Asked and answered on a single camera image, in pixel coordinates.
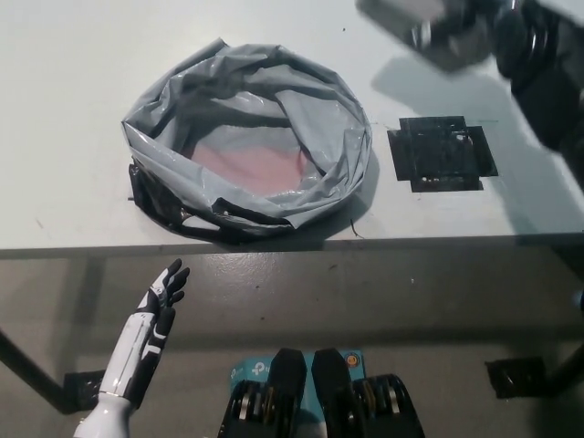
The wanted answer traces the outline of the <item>robot left white black hand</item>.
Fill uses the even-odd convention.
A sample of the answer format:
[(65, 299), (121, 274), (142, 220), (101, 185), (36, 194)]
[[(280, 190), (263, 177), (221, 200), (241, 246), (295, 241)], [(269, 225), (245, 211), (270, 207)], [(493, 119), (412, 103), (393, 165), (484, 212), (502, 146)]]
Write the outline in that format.
[(151, 283), (130, 314), (109, 359), (99, 387), (99, 402), (121, 399), (140, 408), (161, 360), (176, 316), (174, 305), (184, 298), (190, 269), (178, 258)]

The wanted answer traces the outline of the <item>robot right black white hand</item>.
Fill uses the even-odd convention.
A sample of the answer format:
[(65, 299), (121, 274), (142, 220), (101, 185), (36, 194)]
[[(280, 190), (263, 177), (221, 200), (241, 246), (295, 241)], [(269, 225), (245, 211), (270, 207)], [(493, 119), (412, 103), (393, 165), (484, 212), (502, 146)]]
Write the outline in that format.
[(418, 19), (406, 31), (410, 48), (434, 67), (454, 73), (491, 55), (495, 21), (514, 1), (443, 1), (443, 11)]

